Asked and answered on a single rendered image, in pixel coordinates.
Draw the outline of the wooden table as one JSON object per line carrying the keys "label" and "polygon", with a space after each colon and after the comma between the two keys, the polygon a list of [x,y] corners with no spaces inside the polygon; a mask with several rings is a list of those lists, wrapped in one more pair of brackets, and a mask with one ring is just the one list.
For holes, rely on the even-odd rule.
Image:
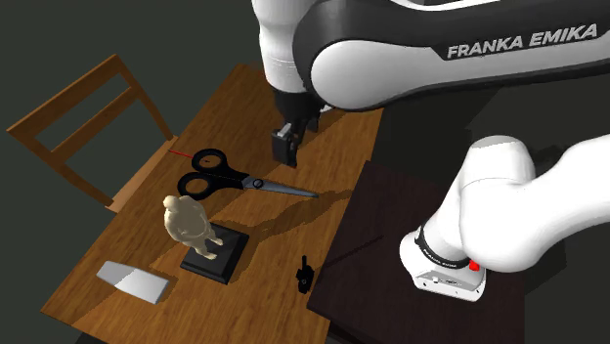
{"label": "wooden table", "polygon": [[[224,151],[241,171],[309,190],[318,197],[223,190],[204,202],[209,219],[249,235],[228,284],[180,267],[187,249],[163,226],[163,199],[174,194],[190,159],[172,152],[158,163],[43,306],[43,313],[108,344],[324,344],[328,323],[297,289],[301,257],[325,260],[364,163],[378,112],[325,113],[307,135],[298,165],[277,163],[271,131],[280,124],[263,73],[240,64],[175,142],[192,154]],[[169,280],[151,304],[96,273],[106,261]]]}

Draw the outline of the beige figure on black base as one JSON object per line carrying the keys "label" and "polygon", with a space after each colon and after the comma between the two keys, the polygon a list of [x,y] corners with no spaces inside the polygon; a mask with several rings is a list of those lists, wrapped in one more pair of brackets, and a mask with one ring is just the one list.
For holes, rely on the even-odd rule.
{"label": "beige figure on black base", "polygon": [[187,195],[168,195],[163,200],[164,228],[189,247],[180,264],[186,271],[228,284],[249,235],[209,222],[204,207]]}

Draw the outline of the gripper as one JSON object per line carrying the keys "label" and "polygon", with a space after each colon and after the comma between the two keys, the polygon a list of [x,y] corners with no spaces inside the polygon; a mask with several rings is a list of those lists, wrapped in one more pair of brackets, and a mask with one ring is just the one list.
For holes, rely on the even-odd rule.
{"label": "gripper", "polygon": [[308,124],[320,116],[320,102],[310,93],[288,93],[274,90],[275,104],[286,124],[272,131],[274,160],[295,168],[299,139]]}

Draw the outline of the grey wedge block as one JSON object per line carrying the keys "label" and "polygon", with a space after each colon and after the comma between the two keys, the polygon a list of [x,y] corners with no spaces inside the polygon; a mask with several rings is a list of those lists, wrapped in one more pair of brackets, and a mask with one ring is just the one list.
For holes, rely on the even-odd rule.
{"label": "grey wedge block", "polygon": [[116,289],[154,305],[169,284],[168,279],[113,261],[106,261],[96,276]]}

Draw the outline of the small black object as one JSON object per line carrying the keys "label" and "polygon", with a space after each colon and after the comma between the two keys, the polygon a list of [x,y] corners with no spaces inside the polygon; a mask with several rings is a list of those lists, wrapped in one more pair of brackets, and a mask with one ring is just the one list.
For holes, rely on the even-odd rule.
{"label": "small black object", "polygon": [[308,264],[307,256],[301,257],[301,268],[297,270],[295,277],[297,278],[297,288],[302,294],[307,294],[312,286],[315,276],[315,270]]}

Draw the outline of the black handled scissors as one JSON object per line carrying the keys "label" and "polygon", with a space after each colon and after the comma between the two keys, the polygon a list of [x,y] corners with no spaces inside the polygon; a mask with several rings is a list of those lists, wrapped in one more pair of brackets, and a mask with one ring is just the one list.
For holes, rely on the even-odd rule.
{"label": "black handled scissors", "polygon": [[[206,199],[222,189],[253,189],[279,194],[318,197],[316,193],[256,178],[248,173],[235,170],[229,165],[227,156],[221,150],[204,149],[190,155],[189,158],[194,172],[186,173],[179,179],[177,190],[180,195],[190,196],[194,200]],[[203,191],[191,192],[188,190],[188,184],[195,180],[205,182],[206,186]]]}

